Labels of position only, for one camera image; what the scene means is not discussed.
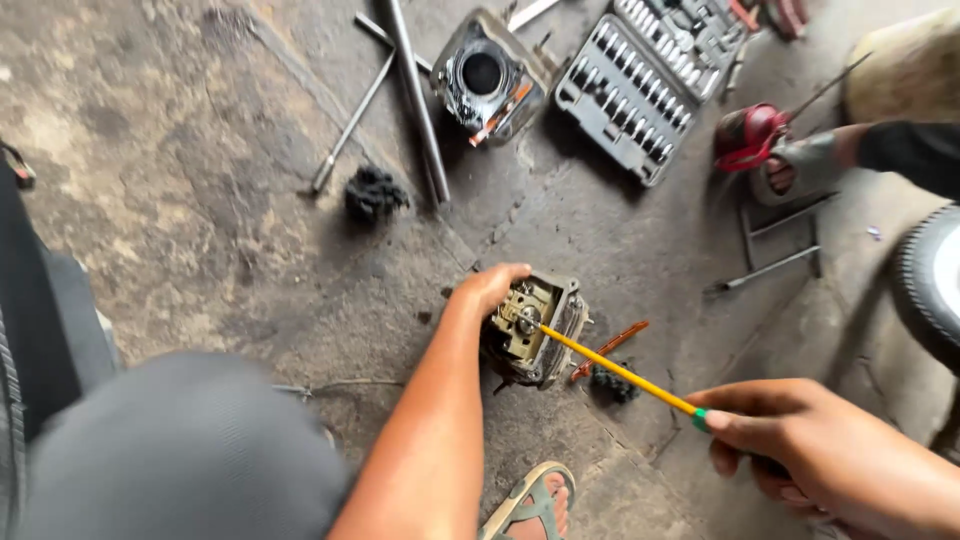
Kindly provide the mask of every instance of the cylinder bore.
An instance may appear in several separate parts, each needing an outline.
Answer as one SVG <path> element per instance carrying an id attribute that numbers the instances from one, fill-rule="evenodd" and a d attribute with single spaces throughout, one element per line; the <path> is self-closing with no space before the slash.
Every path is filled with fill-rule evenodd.
<path id="1" fill-rule="evenodd" d="M 500 62 L 483 51 L 473 53 L 464 61 L 462 74 L 467 89 L 482 96 L 495 92 L 503 78 Z"/>

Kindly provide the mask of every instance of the gray shorts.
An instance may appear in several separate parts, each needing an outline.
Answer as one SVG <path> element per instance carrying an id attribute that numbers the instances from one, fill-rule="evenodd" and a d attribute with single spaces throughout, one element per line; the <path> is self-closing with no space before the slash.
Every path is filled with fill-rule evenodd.
<path id="1" fill-rule="evenodd" d="M 98 388 L 30 471 L 21 540 L 318 539 L 352 482 L 306 407 L 239 356 L 200 353 Z"/>

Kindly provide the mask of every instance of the foot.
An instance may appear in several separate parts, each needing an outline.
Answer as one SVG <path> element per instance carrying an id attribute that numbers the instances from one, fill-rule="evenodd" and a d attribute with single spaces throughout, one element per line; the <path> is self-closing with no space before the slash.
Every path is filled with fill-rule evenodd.
<path id="1" fill-rule="evenodd" d="M 570 492 L 564 486 L 564 475 L 550 473 L 543 478 L 546 490 L 555 501 L 553 504 L 554 519 L 557 520 L 557 530 L 562 538 L 566 538 L 566 498 Z M 523 504 L 533 504 L 533 496 L 528 496 Z M 507 528 L 505 533 L 515 540 L 546 540 L 546 528 L 540 518 L 531 518 L 516 522 Z"/>
<path id="2" fill-rule="evenodd" d="M 780 158 L 769 158 L 763 166 L 767 168 L 767 178 L 774 193 L 783 195 L 790 190 L 797 173 L 793 165 Z"/>

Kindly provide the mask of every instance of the hand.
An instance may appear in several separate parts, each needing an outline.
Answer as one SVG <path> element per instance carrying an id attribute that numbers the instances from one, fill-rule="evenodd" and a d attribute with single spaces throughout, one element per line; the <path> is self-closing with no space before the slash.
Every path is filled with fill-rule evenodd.
<path id="1" fill-rule="evenodd" d="M 854 538 L 960 536 L 960 470 L 819 383 L 753 380 L 687 399 L 716 409 L 706 420 L 717 473 L 753 454 L 759 490 L 797 515 L 836 519 Z"/>
<path id="2" fill-rule="evenodd" d="M 480 315 L 486 316 L 503 304 L 507 291 L 510 290 L 510 283 L 530 276 L 532 271 L 529 264 L 501 262 L 489 270 L 471 274 L 457 287 L 454 295 L 469 299 L 476 304 Z"/>

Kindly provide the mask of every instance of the concrete floor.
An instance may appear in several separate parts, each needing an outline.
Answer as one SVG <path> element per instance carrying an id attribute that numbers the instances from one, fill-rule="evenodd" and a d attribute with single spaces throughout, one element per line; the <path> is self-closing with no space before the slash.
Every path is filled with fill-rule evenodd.
<path id="1" fill-rule="evenodd" d="M 473 7 L 404 4 L 426 58 Z M 757 101 L 800 103 L 864 33 L 950 2 L 811 4 L 806 41 L 758 37 L 742 89 L 706 106 L 667 181 L 645 193 L 555 112 L 496 150 L 468 150 L 438 120 L 454 203 L 436 216 L 393 80 L 325 196 L 304 203 L 295 191 L 384 60 L 351 24 L 368 6 L 346 0 L 249 0 L 221 11 L 208 0 L 0 0 L 0 64 L 11 75 L 0 82 L 0 125 L 39 174 L 28 196 L 39 234 L 89 268 L 130 365 L 173 349 L 224 350 L 282 382 L 385 381 L 337 387 L 313 404 L 354 462 L 396 402 L 390 381 L 414 369 L 441 290 L 500 260 L 579 278 L 596 321 L 588 345 L 650 319 L 621 354 L 674 392 L 814 377 L 925 441 L 952 378 L 896 320 L 882 262 L 898 234 L 942 201 L 899 178 L 852 175 L 822 214 L 824 279 L 798 264 L 720 299 L 702 295 L 744 272 L 734 197 L 708 183 L 717 119 Z M 566 1 L 521 35 L 561 30 L 550 48 L 572 54 L 604 7 Z M 797 131 L 829 126 L 836 102 L 831 93 Z M 415 194 L 409 211 L 372 231 L 342 209 L 343 183 L 363 163 L 391 169 Z M 774 233 L 761 256 L 791 251 L 805 233 L 803 224 Z M 434 315 L 428 324 L 417 317 L 424 311 Z M 484 374 L 484 516 L 530 467 L 557 459 L 578 476 L 574 538 L 810 534 L 749 478 L 721 481 L 706 438 L 649 397 L 613 407 L 581 387 L 493 397 L 497 383 Z"/>

